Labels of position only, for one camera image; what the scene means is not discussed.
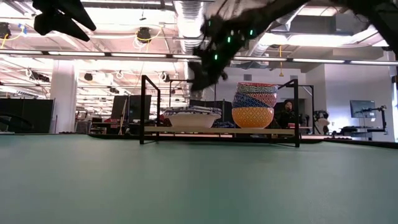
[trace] white wall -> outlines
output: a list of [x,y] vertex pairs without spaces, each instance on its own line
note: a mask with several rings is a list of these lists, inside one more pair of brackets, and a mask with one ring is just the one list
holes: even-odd
[[[280,69],[270,71],[268,69],[257,69],[252,68],[249,70],[243,70],[241,68],[226,68],[225,72],[228,74],[226,81],[220,80],[217,84],[217,95],[216,100],[233,101],[236,93],[236,84],[238,82],[245,82],[243,80],[244,74],[251,74],[252,81],[254,83],[270,83],[270,84],[285,84],[290,81],[291,75],[298,76],[298,83],[301,85],[305,84],[305,73],[301,73],[299,69],[283,69],[283,77],[280,77]],[[278,101],[284,101],[287,98],[293,98],[293,88],[283,88],[278,91]],[[311,98],[311,96],[303,89],[299,90],[300,98]],[[211,101],[214,100],[214,91],[210,88],[205,90],[203,100]]]
[[[374,140],[394,141],[392,88],[388,67],[321,65],[307,73],[307,83],[315,85],[315,109],[327,109],[329,112],[331,131],[340,131],[344,126],[364,125],[363,119],[360,124],[358,119],[351,118],[349,101],[374,100],[377,107],[387,106],[386,122],[389,127],[388,135],[373,133]],[[366,119],[365,125],[382,126],[381,114],[377,114],[375,122]]]
[[[307,85],[313,85],[314,110],[326,110],[325,65],[319,65],[305,75]],[[312,101],[305,101],[305,114],[312,116]]]

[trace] metal frame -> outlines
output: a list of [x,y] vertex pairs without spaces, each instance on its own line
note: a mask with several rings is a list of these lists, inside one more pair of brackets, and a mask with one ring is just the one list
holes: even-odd
[[[187,83],[191,83],[193,80],[170,80],[170,85],[169,85],[169,107],[171,107],[171,97],[172,97],[172,83],[173,82],[187,82]],[[302,87],[310,96],[311,96],[311,119],[312,119],[312,133],[315,134],[315,122],[313,120],[313,115],[314,115],[314,111],[315,111],[315,106],[314,106],[314,87],[313,85],[298,85],[299,87]],[[305,87],[309,87],[311,88],[311,92],[309,92]],[[214,102],[217,101],[217,84],[214,85]]]
[[[149,82],[156,90],[157,90],[157,126],[160,124],[160,90],[155,86],[155,84],[146,76],[142,76],[141,83],[141,108],[145,108],[145,94],[146,94],[146,82]],[[293,88],[294,89],[294,110],[299,111],[299,81],[297,79],[291,80],[283,85],[279,86],[281,88]],[[291,138],[285,139],[253,139],[253,138],[206,138],[207,141],[227,141],[227,142],[259,142],[259,143],[271,143],[271,144],[282,144],[282,143],[290,143],[294,144],[294,147],[300,147],[300,129],[299,129],[299,114],[295,113],[294,116],[295,127],[294,127],[294,136]],[[189,138],[192,141],[201,141],[204,139],[201,138]],[[140,122],[140,133],[139,133],[140,144],[145,144],[146,136],[145,136],[145,117],[144,113],[141,113],[141,122]],[[156,132],[155,141],[160,140],[171,140],[178,141],[182,140],[181,138],[176,138],[174,136],[160,136],[159,131]]]
[[[144,144],[145,141],[145,94],[146,94],[146,82],[151,84],[157,91],[157,119],[156,126],[160,125],[160,89],[153,83],[148,76],[143,75],[141,77],[141,117],[139,126],[139,144]],[[159,132],[156,132],[156,141],[159,141]]]

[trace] person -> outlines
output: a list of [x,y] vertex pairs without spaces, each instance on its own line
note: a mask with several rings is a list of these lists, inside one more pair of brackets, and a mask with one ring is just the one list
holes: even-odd
[[288,128],[289,123],[294,123],[293,102],[291,100],[284,101],[284,109],[277,115],[276,121],[281,128]]

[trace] white column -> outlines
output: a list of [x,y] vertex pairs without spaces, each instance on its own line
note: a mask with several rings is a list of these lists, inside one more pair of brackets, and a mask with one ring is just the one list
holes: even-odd
[[54,60],[51,99],[54,100],[52,133],[75,131],[79,72],[72,60]]
[[[384,52],[384,55],[387,55],[388,61],[395,62],[396,55],[393,52]],[[391,66],[389,67],[390,77],[394,78],[397,74],[397,67]],[[392,102],[391,102],[391,110],[392,110],[392,124],[387,124],[389,130],[394,132],[394,139],[395,142],[398,142],[398,91],[397,91],[397,84],[398,83],[391,83],[391,95],[392,95]]]

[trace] orange patterned bowl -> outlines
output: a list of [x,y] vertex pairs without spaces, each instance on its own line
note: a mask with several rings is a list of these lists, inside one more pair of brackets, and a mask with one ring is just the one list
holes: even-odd
[[233,108],[232,117],[241,128],[264,129],[274,119],[273,108]]

